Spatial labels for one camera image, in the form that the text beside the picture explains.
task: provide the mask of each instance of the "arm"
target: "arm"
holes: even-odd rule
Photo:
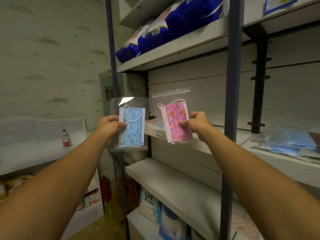
[[[266,240],[319,239],[320,203],[297,182],[246,151],[191,113],[189,126],[205,142]]]
[[[99,120],[81,145],[30,178],[0,205],[0,239],[60,239],[97,169],[119,117]]]

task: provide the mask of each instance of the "metal shelving unit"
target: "metal shelving unit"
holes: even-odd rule
[[[253,61],[253,64],[256,64],[256,75],[251,78],[255,82],[254,89],[254,103],[252,109],[252,121],[248,122],[248,125],[251,126],[252,133],[259,133],[260,127],[265,126],[261,123],[262,121],[262,99],[263,99],[263,90],[264,90],[264,82],[265,79],[269,79],[270,76],[266,75],[266,62],[270,61],[271,58],[267,57],[267,49],[269,39],[283,36],[286,34],[302,31],[308,28],[314,28],[320,25],[320,17],[317,13],[313,13],[309,19],[304,20],[301,23],[299,18],[292,20],[291,23],[287,23],[288,19],[294,15],[301,15],[302,13],[308,12],[308,10],[313,10],[316,6],[319,6],[320,0],[301,0],[292,11],[286,11],[283,14],[279,15],[279,12],[275,12],[272,16],[260,17],[255,20],[256,14],[253,17],[246,17],[245,14],[245,0],[230,0],[230,9],[228,15],[228,24],[227,24],[227,33],[224,31],[219,34],[218,39],[223,41],[223,44],[218,44],[216,50],[208,50],[207,52],[203,52],[203,44],[198,44],[198,47],[201,47],[201,51],[199,49],[192,56],[187,54],[182,56],[182,58],[177,58],[180,52],[179,50],[174,53],[167,53],[166,56],[162,56],[159,58],[159,63],[153,63],[156,59],[154,59],[154,54],[157,53],[155,50],[153,55],[150,56],[149,68],[148,63],[143,60],[147,58],[147,55],[139,57],[139,61],[131,60],[130,65],[122,65],[118,68],[118,71],[128,72],[128,73],[136,73],[144,76],[146,80],[148,79],[148,70],[152,68],[162,67],[168,64],[173,64],[177,62],[183,62],[189,59],[196,59],[201,56],[205,56],[208,54],[212,54],[214,52],[221,51],[222,49],[228,49],[227,52],[227,73],[226,73],[226,104],[225,104],[225,130],[224,133],[227,137],[229,137],[232,141],[236,141],[237,136],[237,118],[238,118],[238,103],[239,103],[239,81],[240,81],[240,66],[241,66],[241,50],[242,46],[246,44],[255,43],[257,45],[257,59]],[[116,67],[116,59],[115,59],[115,47],[114,47],[114,36],[113,36],[113,24],[112,24],[112,12],[111,12],[111,0],[106,0],[106,15],[107,15],[107,23],[108,23],[108,36],[109,36],[109,48],[110,48],[110,60],[111,60],[111,69],[112,69],[112,79],[115,95],[118,93],[118,80],[117,80],[117,67]],[[274,25],[276,22],[279,22],[279,26],[275,29]],[[209,36],[212,33],[207,31],[204,32]],[[203,38],[206,42],[211,42],[212,40],[208,39],[207,36]],[[196,46],[191,44],[189,49],[194,49]],[[149,156],[151,157],[151,148],[149,148]],[[125,178],[125,166],[123,160],[123,153],[120,153],[120,169],[121,169],[121,180],[122,180],[122,193],[123,193],[123,205],[124,205],[124,213],[128,214],[128,206],[127,206],[127,198],[126,198],[126,187],[124,184]],[[222,193],[221,193],[221,217],[220,217],[220,240],[229,240],[230,239],[230,225],[231,225],[231,211],[232,211],[232,202],[233,202],[233,190],[223,176],[222,179]],[[126,234],[127,239],[130,239],[128,222],[126,222]]]

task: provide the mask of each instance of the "floor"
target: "floor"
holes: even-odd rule
[[[89,239],[125,240],[126,229],[123,224],[116,223],[108,216],[104,216],[68,238],[68,240]]]

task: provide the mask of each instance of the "sticker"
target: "sticker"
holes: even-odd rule
[[[263,15],[286,8],[297,1],[298,0],[266,0],[263,6]]]
[[[165,137],[165,133],[163,131],[157,130],[157,136],[158,137]]]

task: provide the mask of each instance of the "face mask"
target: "face mask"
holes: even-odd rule
[[[161,114],[168,142],[182,142],[183,140],[190,140],[193,138],[192,132],[189,127],[180,126],[178,124],[179,120],[189,120],[185,100],[174,100],[167,105],[158,104],[158,107],[161,109]]]
[[[144,108],[130,108],[128,105],[119,109],[119,121],[127,127],[119,133],[119,144],[116,148],[140,147],[144,143]]]

